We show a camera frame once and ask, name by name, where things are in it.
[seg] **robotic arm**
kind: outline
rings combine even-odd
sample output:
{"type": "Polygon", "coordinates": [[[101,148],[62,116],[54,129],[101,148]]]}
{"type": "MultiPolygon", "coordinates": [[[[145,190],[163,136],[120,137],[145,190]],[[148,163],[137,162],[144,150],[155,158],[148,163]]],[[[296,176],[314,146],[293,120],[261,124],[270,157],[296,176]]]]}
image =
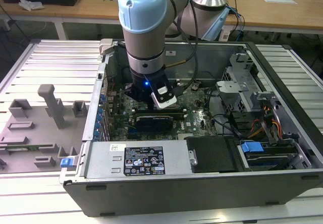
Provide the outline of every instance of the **robotic arm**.
{"type": "MultiPolygon", "coordinates": [[[[148,105],[165,108],[175,103],[176,97],[164,72],[165,33],[195,35],[190,0],[114,0],[119,4],[119,20],[127,48],[133,84],[128,96],[148,105]]],[[[215,39],[229,10],[226,0],[193,0],[201,23],[200,37],[215,39]]]]}

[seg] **gray plastic block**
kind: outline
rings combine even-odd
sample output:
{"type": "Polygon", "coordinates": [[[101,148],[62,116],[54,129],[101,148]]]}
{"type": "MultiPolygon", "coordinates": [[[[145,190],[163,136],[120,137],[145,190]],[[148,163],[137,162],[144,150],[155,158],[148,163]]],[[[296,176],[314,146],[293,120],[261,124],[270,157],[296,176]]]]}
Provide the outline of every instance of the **gray plastic block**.
{"type": "Polygon", "coordinates": [[[62,159],[62,158],[65,158],[67,157],[67,153],[65,152],[64,148],[63,147],[60,147],[59,149],[59,153],[57,154],[57,158],[58,159],[62,159]]]}
{"type": "Polygon", "coordinates": [[[7,163],[0,158],[0,169],[3,170],[5,168],[5,165],[7,165],[7,163]]]}
{"type": "Polygon", "coordinates": [[[87,116],[87,109],[85,105],[85,101],[74,101],[72,110],[75,117],[86,117],[87,116]]]}
{"type": "MultiPolygon", "coordinates": [[[[59,112],[62,112],[62,114],[63,114],[64,113],[64,105],[63,105],[62,100],[61,99],[56,99],[56,101],[57,101],[57,105],[58,105],[59,112]]],[[[49,117],[52,117],[52,114],[51,114],[49,108],[48,107],[45,107],[45,110],[46,110],[48,116],[49,117]]]]}
{"type": "Polygon", "coordinates": [[[48,166],[55,166],[56,161],[53,159],[52,156],[39,156],[39,157],[35,157],[34,164],[37,167],[48,167],[48,166]]]}
{"type": "Polygon", "coordinates": [[[10,152],[5,148],[0,148],[0,155],[10,155],[10,152]]]}
{"type": "Polygon", "coordinates": [[[52,144],[50,147],[39,147],[39,151],[42,153],[48,153],[48,152],[59,152],[59,147],[57,144],[52,144]]]}
{"type": "Polygon", "coordinates": [[[77,152],[75,150],[75,147],[71,147],[70,155],[69,156],[76,156],[76,155],[77,155],[77,152]]]}
{"type": "Polygon", "coordinates": [[[54,90],[55,88],[52,84],[41,84],[38,89],[38,95],[44,98],[57,128],[63,129],[65,120],[63,117],[63,112],[60,110],[60,107],[54,97],[54,90]]]}
{"type": "Polygon", "coordinates": [[[10,123],[8,125],[8,129],[10,131],[12,130],[28,130],[34,128],[33,122],[16,122],[16,123],[10,123]]]}
{"type": "Polygon", "coordinates": [[[64,129],[57,129],[53,118],[48,117],[45,106],[32,106],[32,109],[25,110],[28,120],[16,119],[11,116],[0,132],[0,140],[7,137],[27,137],[28,143],[21,145],[15,151],[11,148],[16,145],[7,145],[0,143],[0,158],[7,163],[9,167],[0,170],[1,174],[10,173],[34,173],[60,171],[59,165],[62,158],[58,159],[58,151],[63,147],[67,154],[72,147],[79,153],[82,144],[82,136],[86,118],[76,118],[71,105],[64,106],[64,129]],[[21,121],[31,121],[34,124],[33,129],[22,129],[11,131],[8,126],[12,123],[21,121]],[[52,156],[56,161],[55,166],[38,168],[34,164],[37,156],[52,156]]]}
{"type": "Polygon", "coordinates": [[[31,109],[30,104],[26,99],[15,99],[9,107],[14,118],[27,118],[24,112],[26,109],[31,109]]]}
{"type": "Polygon", "coordinates": [[[3,137],[0,141],[0,144],[6,145],[22,145],[27,144],[27,137],[3,137]]]}

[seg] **blue cable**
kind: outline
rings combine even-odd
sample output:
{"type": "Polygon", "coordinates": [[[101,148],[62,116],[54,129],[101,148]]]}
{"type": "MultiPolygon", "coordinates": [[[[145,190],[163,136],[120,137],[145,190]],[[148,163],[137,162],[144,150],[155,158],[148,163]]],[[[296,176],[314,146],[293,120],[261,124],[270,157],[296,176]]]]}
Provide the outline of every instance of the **blue cable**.
{"type": "Polygon", "coordinates": [[[231,6],[228,6],[227,5],[227,8],[229,8],[238,18],[239,18],[239,20],[240,20],[240,22],[241,22],[241,25],[240,25],[240,32],[239,32],[239,35],[237,36],[237,39],[236,39],[236,41],[238,41],[239,40],[239,38],[240,38],[240,36],[241,36],[241,34],[242,34],[242,26],[243,26],[243,23],[242,23],[242,20],[241,20],[241,16],[237,13],[237,11],[234,9],[234,8],[232,8],[231,6]]]}

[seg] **desk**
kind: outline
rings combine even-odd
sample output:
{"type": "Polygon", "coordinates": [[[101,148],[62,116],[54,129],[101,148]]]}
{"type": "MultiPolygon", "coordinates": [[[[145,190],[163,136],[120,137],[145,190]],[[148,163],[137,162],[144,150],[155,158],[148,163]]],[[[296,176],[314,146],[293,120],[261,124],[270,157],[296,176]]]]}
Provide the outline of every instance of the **desk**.
{"type": "MultiPolygon", "coordinates": [[[[78,0],[74,6],[44,5],[44,9],[27,11],[18,4],[0,1],[14,20],[53,22],[60,40],[68,40],[63,23],[120,24],[118,3],[109,0],[78,0]]],[[[6,14],[0,9],[0,26],[10,30],[6,14]]]]}
{"type": "MultiPolygon", "coordinates": [[[[294,0],[297,5],[267,3],[264,0],[237,0],[238,11],[246,20],[245,30],[323,34],[323,0],[294,0]]],[[[15,20],[48,21],[55,24],[59,39],[68,39],[63,23],[119,24],[118,4],[108,0],[78,0],[75,6],[45,5],[45,9],[26,11],[18,4],[2,3],[15,20]]],[[[7,29],[7,15],[0,10],[7,29]]],[[[229,15],[221,40],[228,40],[236,18],[229,15]]]]}
{"type": "MultiPolygon", "coordinates": [[[[237,0],[238,12],[244,16],[246,31],[323,34],[323,0],[294,0],[297,5],[267,3],[264,0],[237,0]]],[[[234,6],[234,0],[228,0],[234,6]]],[[[226,41],[235,27],[229,15],[222,31],[226,41]]]]}

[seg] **power supply label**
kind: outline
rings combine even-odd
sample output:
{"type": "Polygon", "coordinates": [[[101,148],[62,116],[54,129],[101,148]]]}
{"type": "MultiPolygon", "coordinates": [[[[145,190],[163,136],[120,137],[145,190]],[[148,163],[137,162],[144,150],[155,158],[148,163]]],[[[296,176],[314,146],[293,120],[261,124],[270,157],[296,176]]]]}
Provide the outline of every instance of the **power supply label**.
{"type": "Polygon", "coordinates": [[[164,175],[163,147],[126,147],[125,176],[164,175]]]}

